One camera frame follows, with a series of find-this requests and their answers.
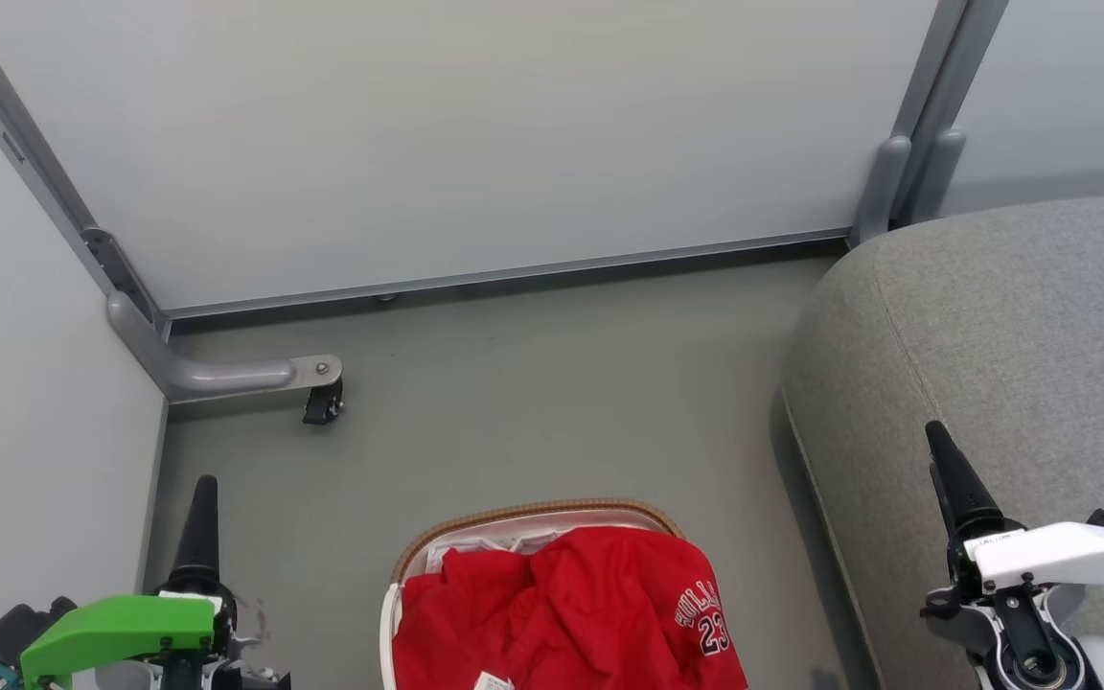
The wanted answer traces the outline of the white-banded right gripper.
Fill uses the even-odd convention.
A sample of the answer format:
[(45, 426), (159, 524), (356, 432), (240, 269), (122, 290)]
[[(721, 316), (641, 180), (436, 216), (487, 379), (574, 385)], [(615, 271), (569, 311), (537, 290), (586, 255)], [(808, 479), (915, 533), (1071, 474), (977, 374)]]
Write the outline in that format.
[(921, 617), (964, 648), (977, 675), (1104, 675), (1104, 637), (1062, 624), (1104, 587), (1104, 521), (1025, 530), (1007, 518), (940, 420), (925, 424), (928, 473), (948, 537), (951, 586)]

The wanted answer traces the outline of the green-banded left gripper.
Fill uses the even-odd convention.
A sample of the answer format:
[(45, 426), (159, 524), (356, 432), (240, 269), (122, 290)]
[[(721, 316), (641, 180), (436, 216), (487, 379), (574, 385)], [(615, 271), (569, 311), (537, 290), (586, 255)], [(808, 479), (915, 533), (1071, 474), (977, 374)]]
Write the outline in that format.
[(19, 655), (23, 689), (70, 689), (109, 671), (123, 689), (211, 689), (237, 662), (220, 580), (219, 484), (198, 478), (164, 590), (96, 599), (66, 612)]

